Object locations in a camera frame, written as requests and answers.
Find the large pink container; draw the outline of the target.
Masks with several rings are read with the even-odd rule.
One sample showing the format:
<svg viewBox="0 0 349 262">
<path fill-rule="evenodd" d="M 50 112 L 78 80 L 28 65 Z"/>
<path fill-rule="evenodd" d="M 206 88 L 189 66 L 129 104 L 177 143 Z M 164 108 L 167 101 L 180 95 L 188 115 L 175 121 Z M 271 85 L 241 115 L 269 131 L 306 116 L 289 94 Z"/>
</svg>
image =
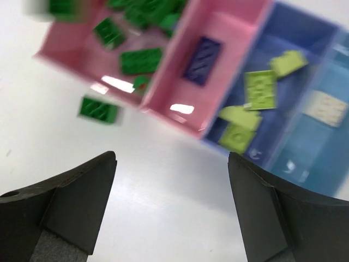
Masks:
<svg viewBox="0 0 349 262">
<path fill-rule="evenodd" d="M 84 2 L 85 15 L 82 20 L 54 20 L 38 55 L 73 74 L 100 84 L 108 96 L 116 96 L 126 103 L 139 106 L 147 89 L 134 90 L 134 80 L 140 75 L 151 79 L 155 72 L 125 75 L 119 66 L 119 55 L 127 51 L 153 48 L 161 48 L 164 55 L 171 37 L 167 37 L 158 25 L 147 28 L 134 26 L 122 11 L 109 8 L 106 1 Z M 114 50 L 106 50 L 93 32 L 93 28 L 107 17 L 111 17 L 126 36 L 126 41 Z"/>
</svg>

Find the green lego brick top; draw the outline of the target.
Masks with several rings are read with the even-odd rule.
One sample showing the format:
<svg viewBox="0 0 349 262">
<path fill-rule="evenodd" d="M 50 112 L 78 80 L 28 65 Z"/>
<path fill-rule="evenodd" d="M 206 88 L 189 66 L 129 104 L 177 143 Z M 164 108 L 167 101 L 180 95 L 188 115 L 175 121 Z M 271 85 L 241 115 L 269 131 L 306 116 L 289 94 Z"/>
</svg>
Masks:
<svg viewBox="0 0 349 262">
<path fill-rule="evenodd" d="M 126 41 L 124 32 L 111 17 L 103 19 L 93 32 L 106 50 L 114 50 Z"/>
</svg>

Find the green L-shaped lego brick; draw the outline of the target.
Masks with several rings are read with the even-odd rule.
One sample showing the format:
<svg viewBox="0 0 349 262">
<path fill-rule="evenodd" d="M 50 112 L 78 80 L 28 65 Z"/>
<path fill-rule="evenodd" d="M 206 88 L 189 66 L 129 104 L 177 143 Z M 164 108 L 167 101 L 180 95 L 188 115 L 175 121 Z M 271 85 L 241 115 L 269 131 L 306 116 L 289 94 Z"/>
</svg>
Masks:
<svg viewBox="0 0 349 262">
<path fill-rule="evenodd" d="M 176 30 L 179 18 L 180 14 L 178 13 L 168 14 L 164 17 L 164 19 L 159 23 L 158 26 L 165 33 L 165 35 L 170 38 Z"/>
</svg>

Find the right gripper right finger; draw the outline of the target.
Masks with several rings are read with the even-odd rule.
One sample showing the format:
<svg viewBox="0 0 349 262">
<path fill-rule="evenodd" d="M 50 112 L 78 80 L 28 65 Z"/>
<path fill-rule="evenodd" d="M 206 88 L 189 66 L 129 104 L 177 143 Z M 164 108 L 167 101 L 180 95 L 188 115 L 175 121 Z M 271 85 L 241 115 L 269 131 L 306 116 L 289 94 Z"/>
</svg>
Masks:
<svg viewBox="0 0 349 262">
<path fill-rule="evenodd" d="M 297 186 L 234 152 L 228 172 L 248 261 L 348 261 L 348 201 Z"/>
</svg>

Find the beige lego brick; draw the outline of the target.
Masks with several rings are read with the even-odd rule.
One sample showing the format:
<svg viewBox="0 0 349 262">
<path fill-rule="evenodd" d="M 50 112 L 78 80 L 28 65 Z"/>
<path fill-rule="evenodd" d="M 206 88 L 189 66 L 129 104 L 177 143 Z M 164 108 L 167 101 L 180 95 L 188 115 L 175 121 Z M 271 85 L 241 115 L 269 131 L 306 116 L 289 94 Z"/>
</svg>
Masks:
<svg viewBox="0 0 349 262">
<path fill-rule="evenodd" d="M 338 127 L 348 112 L 348 104 L 321 91 L 312 91 L 303 113 L 331 127 Z"/>
</svg>

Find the green lego brick bottom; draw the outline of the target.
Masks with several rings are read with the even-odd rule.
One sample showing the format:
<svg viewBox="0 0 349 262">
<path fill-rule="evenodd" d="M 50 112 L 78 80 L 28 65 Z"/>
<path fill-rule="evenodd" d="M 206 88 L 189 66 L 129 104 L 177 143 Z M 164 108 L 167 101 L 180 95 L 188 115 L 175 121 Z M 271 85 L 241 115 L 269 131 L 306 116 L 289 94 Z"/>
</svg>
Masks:
<svg viewBox="0 0 349 262">
<path fill-rule="evenodd" d="M 119 66 L 125 75 L 153 73 L 157 70 L 162 55 L 161 48 L 123 52 L 119 55 Z"/>
</svg>

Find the purple lego brick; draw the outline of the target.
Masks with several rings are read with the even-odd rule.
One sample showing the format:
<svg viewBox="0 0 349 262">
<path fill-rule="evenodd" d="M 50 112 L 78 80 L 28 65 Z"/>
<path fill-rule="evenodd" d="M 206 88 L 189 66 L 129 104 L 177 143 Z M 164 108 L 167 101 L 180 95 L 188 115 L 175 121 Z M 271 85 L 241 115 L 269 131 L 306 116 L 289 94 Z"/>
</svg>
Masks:
<svg viewBox="0 0 349 262">
<path fill-rule="evenodd" d="M 204 86 L 222 50 L 222 43 L 208 37 L 200 41 L 183 73 L 183 78 Z"/>
</svg>

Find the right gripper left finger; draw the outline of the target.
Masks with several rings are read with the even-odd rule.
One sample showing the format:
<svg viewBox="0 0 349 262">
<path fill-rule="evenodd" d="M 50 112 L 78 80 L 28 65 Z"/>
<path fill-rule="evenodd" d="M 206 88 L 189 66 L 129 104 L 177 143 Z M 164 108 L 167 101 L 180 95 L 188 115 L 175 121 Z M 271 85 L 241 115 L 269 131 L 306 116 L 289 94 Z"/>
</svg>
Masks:
<svg viewBox="0 0 349 262">
<path fill-rule="evenodd" d="M 87 261 L 117 167 L 107 151 L 69 171 L 1 195 L 1 261 Z"/>
</svg>

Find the pale yellow lego brick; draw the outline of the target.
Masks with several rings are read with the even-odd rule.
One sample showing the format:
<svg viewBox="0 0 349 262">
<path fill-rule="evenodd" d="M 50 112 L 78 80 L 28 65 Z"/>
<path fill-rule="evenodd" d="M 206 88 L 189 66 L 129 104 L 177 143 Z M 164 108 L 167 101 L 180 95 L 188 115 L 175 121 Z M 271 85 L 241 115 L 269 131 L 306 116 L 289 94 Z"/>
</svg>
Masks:
<svg viewBox="0 0 349 262">
<path fill-rule="evenodd" d="M 219 118 L 228 122 L 219 144 L 238 154 L 247 150 L 263 119 L 259 111 L 244 106 L 227 106 L 219 112 Z"/>
</svg>

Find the lime lego brick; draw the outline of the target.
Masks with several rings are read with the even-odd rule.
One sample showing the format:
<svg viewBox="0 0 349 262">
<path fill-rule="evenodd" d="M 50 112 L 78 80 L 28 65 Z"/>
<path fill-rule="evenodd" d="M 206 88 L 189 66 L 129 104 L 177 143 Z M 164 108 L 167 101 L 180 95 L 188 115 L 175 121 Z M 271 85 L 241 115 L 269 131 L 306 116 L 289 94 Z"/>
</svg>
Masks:
<svg viewBox="0 0 349 262">
<path fill-rule="evenodd" d="M 248 110 L 270 110 L 277 106 L 276 77 L 272 70 L 244 74 L 245 107 Z"/>
</svg>

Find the small green lego brick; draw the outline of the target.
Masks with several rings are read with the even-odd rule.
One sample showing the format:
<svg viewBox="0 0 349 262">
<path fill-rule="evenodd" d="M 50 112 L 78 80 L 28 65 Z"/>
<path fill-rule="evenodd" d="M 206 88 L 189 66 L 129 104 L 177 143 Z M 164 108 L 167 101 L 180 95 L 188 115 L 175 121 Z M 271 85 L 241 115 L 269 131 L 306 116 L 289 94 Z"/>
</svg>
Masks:
<svg viewBox="0 0 349 262">
<path fill-rule="evenodd" d="M 85 2 L 78 0 L 49 0 L 48 13 L 56 20 L 77 22 L 85 15 Z"/>
</svg>

